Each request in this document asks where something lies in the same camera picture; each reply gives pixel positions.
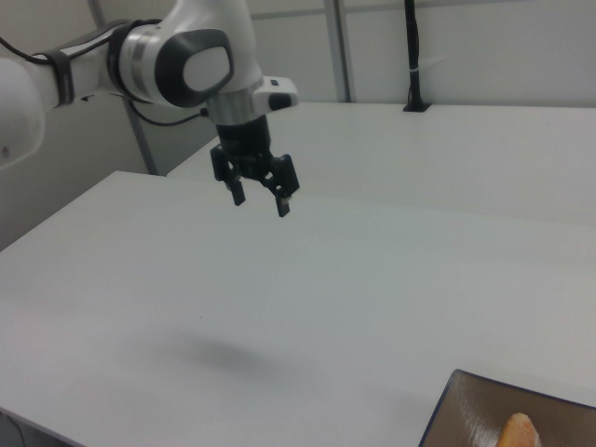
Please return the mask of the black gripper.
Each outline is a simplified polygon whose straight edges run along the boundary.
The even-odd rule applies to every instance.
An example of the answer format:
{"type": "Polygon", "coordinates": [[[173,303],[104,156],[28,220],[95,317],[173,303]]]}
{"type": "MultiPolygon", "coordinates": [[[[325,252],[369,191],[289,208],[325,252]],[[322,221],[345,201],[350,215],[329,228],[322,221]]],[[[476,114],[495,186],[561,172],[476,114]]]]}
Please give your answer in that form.
{"type": "Polygon", "coordinates": [[[216,130],[221,145],[210,150],[214,177],[225,184],[234,204],[240,206],[246,200],[241,177],[261,180],[275,197],[278,216],[285,217],[300,184],[291,157],[271,155],[266,116],[241,125],[217,125],[216,130]]]}

